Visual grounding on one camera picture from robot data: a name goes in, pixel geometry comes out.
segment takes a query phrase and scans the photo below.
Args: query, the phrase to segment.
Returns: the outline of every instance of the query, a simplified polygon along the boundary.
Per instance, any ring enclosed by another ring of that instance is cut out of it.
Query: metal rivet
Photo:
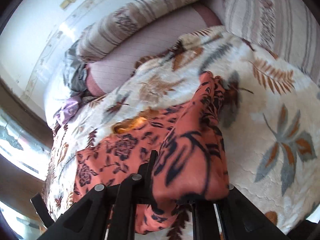
[[[134,175],[132,176],[132,179],[133,179],[133,180],[140,180],[140,179],[142,179],[142,176],[141,176],[140,174],[134,174]]]
[[[104,190],[104,185],[103,184],[98,184],[94,186],[95,191],[102,191]]]

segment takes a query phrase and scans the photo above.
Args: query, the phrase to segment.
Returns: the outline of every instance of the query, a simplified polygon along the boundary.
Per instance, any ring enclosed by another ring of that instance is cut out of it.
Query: coral cloth
[[[151,150],[159,156],[152,172],[156,204],[138,205],[135,230],[145,234],[169,227],[176,219],[178,200],[186,195],[216,200],[228,195],[228,172],[222,134],[217,127],[224,101],[222,79],[211,72],[191,101],[158,111],[128,133],[105,137],[96,147],[77,153],[74,202],[96,184],[121,183],[148,162]]]

